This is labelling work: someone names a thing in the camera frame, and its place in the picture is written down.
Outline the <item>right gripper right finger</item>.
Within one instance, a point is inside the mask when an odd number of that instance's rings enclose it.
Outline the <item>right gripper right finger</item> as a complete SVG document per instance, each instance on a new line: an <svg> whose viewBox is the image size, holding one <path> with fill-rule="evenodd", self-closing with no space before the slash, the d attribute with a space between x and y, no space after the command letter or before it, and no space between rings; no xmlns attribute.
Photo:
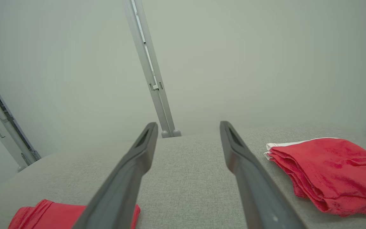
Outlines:
<svg viewBox="0 0 366 229"><path fill-rule="evenodd" d="M235 175L249 229L305 229L272 178L228 121L220 122L228 169Z"/></svg>

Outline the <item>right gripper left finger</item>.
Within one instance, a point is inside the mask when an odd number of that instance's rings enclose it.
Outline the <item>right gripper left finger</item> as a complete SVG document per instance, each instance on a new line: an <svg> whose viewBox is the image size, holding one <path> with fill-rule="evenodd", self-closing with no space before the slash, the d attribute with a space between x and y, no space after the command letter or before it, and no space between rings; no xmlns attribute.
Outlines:
<svg viewBox="0 0 366 229"><path fill-rule="evenodd" d="M158 125L148 123L73 225L74 229L129 229L142 177L150 170Z"/></svg>

